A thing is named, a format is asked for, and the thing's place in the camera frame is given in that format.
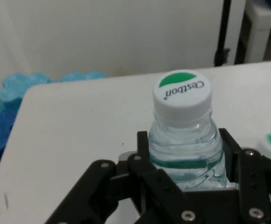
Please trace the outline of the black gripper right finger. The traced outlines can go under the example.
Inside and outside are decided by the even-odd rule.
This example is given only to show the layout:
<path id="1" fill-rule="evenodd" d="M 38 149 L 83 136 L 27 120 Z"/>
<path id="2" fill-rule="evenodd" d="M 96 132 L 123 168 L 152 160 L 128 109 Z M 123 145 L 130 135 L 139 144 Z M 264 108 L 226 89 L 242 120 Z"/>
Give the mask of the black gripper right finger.
<path id="1" fill-rule="evenodd" d="M 219 133 L 227 178 L 237 184 L 238 223 L 271 224 L 271 159 L 240 147 L 225 128 Z"/>

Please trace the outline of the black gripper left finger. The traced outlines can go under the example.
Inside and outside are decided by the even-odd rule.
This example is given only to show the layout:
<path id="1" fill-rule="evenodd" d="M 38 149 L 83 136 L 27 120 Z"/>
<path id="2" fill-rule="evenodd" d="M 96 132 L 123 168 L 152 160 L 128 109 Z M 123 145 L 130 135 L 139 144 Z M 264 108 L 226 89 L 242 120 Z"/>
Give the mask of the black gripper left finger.
<path id="1" fill-rule="evenodd" d="M 49 224 L 103 224 L 130 198 L 139 224 L 194 224 L 196 210 L 149 158 L 148 134 L 137 133 L 137 151 L 125 161 L 93 162 L 47 219 Z"/>

